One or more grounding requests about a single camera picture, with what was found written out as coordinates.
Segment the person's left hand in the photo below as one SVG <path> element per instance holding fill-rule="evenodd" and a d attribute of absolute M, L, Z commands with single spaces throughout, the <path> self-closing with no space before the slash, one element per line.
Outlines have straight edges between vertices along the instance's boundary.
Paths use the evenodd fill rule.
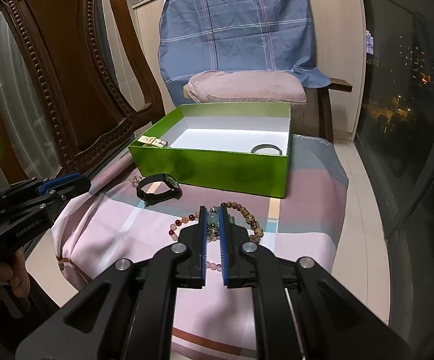
<path fill-rule="evenodd" d="M 27 297 L 30 291 L 30 279 L 25 267 L 23 248 L 15 252 L 12 262 L 11 266 L 0 263 L 0 282 L 9 283 L 16 297 Z"/>

